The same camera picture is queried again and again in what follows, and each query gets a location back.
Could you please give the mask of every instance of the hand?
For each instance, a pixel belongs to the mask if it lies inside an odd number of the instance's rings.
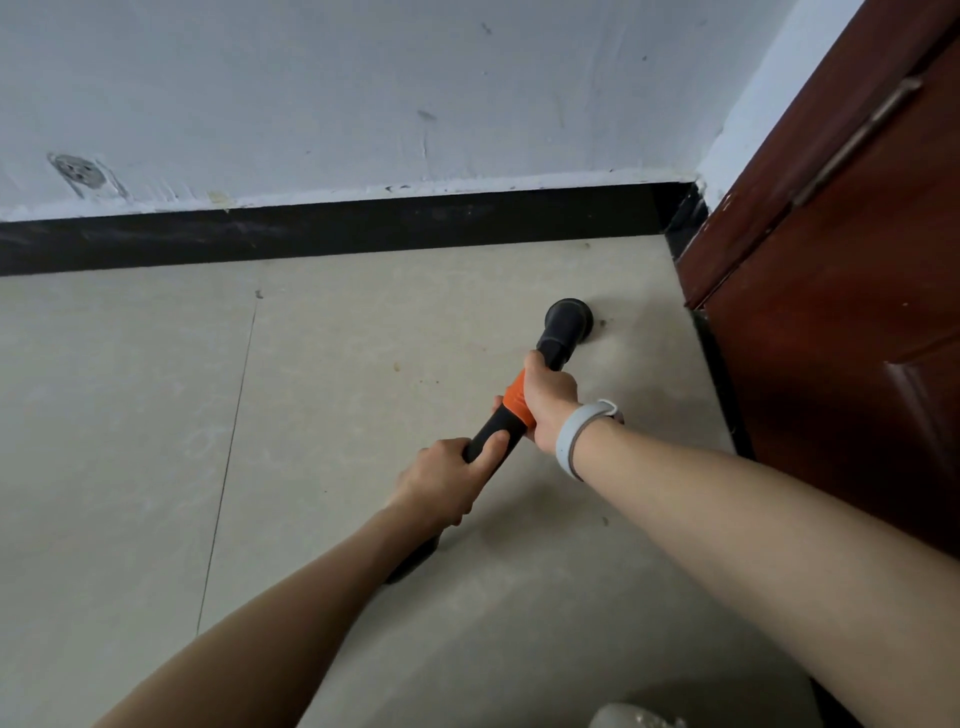
[[[418,452],[413,464],[397,476],[388,506],[413,509],[426,520],[431,533],[460,525],[503,459],[509,442],[506,430],[495,432],[480,456],[468,464],[463,452],[469,438],[438,440]]]
[[[527,437],[537,447],[553,455],[557,435],[580,402],[577,400],[577,380],[565,372],[552,372],[543,363],[543,354],[534,350],[523,360],[523,397],[537,424],[527,430]],[[493,398],[495,410],[503,403],[500,396]]]

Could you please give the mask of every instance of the electrical outlet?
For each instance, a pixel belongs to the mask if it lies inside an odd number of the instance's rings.
[[[82,200],[127,199],[127,190],[102,162],[73,155],[47,155],[71,189]]]

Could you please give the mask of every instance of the white wristband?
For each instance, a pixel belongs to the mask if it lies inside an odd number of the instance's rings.
[[[583,478],[573,470],[573,446],[577,444],[577,438],[584,431],[584,427],[601,417],[613,417],[623,424],[623,414],[613,402],[597,400],[593,404],[584,404],[574,410],[573,414],[566,418],[564,426],[560,428],[560,434],[557,435],[557,445],[554,447],[557,452],[557,462],[570,477],[575,477],[581,482]]]

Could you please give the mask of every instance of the white wall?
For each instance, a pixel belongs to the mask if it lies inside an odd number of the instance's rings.
[[[863,0],[798,0],[698,167],[716,209]]]
[[[692,180],[792,4],[11,0],[0,219]]]

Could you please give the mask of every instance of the black baseboard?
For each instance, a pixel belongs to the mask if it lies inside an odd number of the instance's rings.
[[[0,275],[663,232],[686,182],[0,224]]]
[[[693,326],[697,329],[697,336],[700,338],[700,348],[703,350],[704,359],[707,361],[710,378],[713,379],[713,389],[716,390],[717,399],[720,400],[720,410],[723,412],[727,430],[733,440],[733,449],[740,457],[756,460],[750,434],[747,432],[747,426],[743,423],[743,415],[740,414],[740,407],[736,402],[733,380],[727,371],[723,354],[720,352],[720,344],[713,336],[713,331],[710,330],[707,314],[702,310],[690,311],[690,317],[693,319]]]
[[[693,183],[687,186],[685,194],[674,209],[673,217],[664,225],[663,235],[666,237],[670,254],[674,260],[678,260],[700,226],[707,221],[709,210],[700,190]]]

